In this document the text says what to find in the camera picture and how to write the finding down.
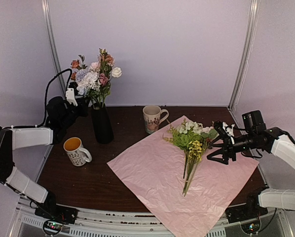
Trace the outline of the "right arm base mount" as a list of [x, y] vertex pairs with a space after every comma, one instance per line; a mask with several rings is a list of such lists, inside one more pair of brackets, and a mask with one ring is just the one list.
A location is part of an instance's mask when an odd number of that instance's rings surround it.
[[247, 195], [246, 203], [229, 207], [225, 213], [228, 222], [241, 222], [241, 229], [245, 234], [257, 235], [262, 230], [261, 216], [268, 213], [267, 208], [260, 207], [258, 196], [266, 188], [258, 188]]

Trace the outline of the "blue white hydrangea bunch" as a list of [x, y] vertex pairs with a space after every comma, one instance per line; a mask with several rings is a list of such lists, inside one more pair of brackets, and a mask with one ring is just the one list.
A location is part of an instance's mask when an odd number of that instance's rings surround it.
[[101, 83], [99, 74], [91, 69], [81, 69], [76, 73], [78, 95], [90, 99], [93, 105], [100, 103]]

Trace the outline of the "pink rose stem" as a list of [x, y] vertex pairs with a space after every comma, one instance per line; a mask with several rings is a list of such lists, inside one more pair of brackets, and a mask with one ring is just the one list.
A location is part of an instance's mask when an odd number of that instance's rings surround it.
[[98, 61], [91, 63], [92, 78], [88, 97], [93, 108], [103, 108], [106, 97], [111, 92], [111, 74], [114, 67], [114, 58], [106, 49], [99, 49]]

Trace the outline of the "purple flower bouquet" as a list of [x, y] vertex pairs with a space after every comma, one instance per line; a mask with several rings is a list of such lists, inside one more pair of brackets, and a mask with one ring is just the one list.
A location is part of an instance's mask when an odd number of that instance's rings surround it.
[[213, 126], [204, 127], [201, 123], [186, 119], [176, 127], [170, 124], [167, 132], [171, 136], [163, 137], [163, 139], [184, 151], [183, 195], [186, 196], [195, 171], [209, 143], [217, 138], [218, 132]]

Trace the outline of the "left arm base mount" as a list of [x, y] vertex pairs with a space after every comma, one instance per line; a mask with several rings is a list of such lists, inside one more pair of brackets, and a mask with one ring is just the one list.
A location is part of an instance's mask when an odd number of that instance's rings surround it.
[[36, 205], [35, 215], [45, 218], [42, 230], [47, 237], [54, 237], [62, 231], [62, 228], [68, 224], [74, 224], [77, 218], [78, 210], [73, 207], [61, 206], [56, 203], [56, 196], [49, 192], [43, 203], [35, 200], [31, 204]]

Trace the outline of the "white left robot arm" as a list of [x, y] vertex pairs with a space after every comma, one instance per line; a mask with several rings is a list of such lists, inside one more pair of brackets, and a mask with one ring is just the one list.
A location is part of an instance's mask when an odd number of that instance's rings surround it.
[[17, 149], [49, 146], [62, 142], [67, 130], [78, 117], [88, 115], [88, 100], [64, 100], [57, 96], [46, 105], [47, 117], [41, 125], [0, 126], [0, 183], [13, 191], [42, 203], [41, 210], [49, 219], [61, 214], [58, 205], [48, 199], [49, 191], [22, 173], [13, 161]]

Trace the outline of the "mauve and white flower stem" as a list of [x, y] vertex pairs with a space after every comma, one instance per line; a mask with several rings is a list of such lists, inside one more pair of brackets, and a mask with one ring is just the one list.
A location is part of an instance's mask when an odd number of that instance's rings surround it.
[[99, 101], [101, 107], [104, 106], [106, 97], [111, 93], [111, 80], [122, 76], [122, 69], [120, 67], [104, 66], [100, 70], [99, 82], [100, 82], [100, 95]]

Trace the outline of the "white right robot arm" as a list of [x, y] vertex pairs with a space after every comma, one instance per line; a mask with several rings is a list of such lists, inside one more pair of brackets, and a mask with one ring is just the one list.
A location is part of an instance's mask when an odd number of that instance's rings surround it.
[[[278, 127], [268, 129], [259, 110], [243, 114], [242, 119], [245, 134], [241, 136], [234, 136], [234, 126], [214, 122], [219, 135], [210, 143], [216, 151], [207, 155], [208, 160], [228, 164], [230, 160], [236, 161], [237, 153], [266, 151], [295, 170], [295, 140], [288, 132]], [[253, 218], [268, 207], [295, 211], [295, 190], [259, 188], [248, 195], [242, 212], [245, 217]]]

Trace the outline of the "orange brown flower stem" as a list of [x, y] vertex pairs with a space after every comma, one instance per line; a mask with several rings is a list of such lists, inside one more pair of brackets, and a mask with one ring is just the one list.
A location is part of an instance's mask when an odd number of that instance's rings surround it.
[[73, 72], [72, 76], [71, 76], [71, 80], [75, 81], [76, 80], [76, 74], [78, 71], [80, 70], [84, 70], [87, 69], [87, 66], [85, 64], [85, 56], [84, 55], [78, 55], [78, 59], [77, 60], [72, 60], [71, 62], [71, 68], [72, 69], [76, 69], [76, 72]]

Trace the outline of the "pink tissue wrapping sheet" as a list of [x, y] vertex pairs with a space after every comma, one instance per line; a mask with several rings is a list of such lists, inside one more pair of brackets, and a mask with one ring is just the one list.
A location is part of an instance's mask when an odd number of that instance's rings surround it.
[[184, 195], [184, 152], [164, 140], [167, 131], [159, 129], [108, 165], [175, 236], [203, 237], [243, 189], [258, 161], [237, 155], [225, 165], [203, 158]]

